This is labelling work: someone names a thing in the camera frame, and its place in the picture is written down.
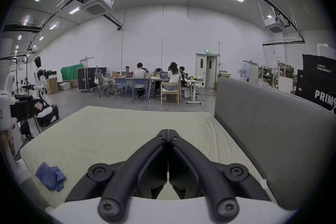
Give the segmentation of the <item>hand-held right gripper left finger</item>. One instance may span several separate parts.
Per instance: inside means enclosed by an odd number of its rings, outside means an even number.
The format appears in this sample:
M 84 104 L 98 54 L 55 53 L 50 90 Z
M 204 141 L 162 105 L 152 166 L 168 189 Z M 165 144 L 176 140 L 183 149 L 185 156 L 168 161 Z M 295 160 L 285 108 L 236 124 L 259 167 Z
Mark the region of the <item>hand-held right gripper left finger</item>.
M 163 129 L 126 161 L 90 166 L 65 202 L 100 197 L 99 216 L 116 223 L 125 218 L 131 197 L 157 199 L 167 181 L 168 129 Z

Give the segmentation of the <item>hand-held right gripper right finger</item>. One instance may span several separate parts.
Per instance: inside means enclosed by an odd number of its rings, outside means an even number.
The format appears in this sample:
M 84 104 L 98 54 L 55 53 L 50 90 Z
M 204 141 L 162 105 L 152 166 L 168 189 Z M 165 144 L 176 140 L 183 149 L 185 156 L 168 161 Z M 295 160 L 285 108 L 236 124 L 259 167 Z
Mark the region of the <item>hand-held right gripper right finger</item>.
M 246 166 L 212 162 L 172 129 L 168 143 L 170 184 L 181 200 L 205 197 L 215 222 L 228 223 L 238 216 L 237 197 L 271 201 Z

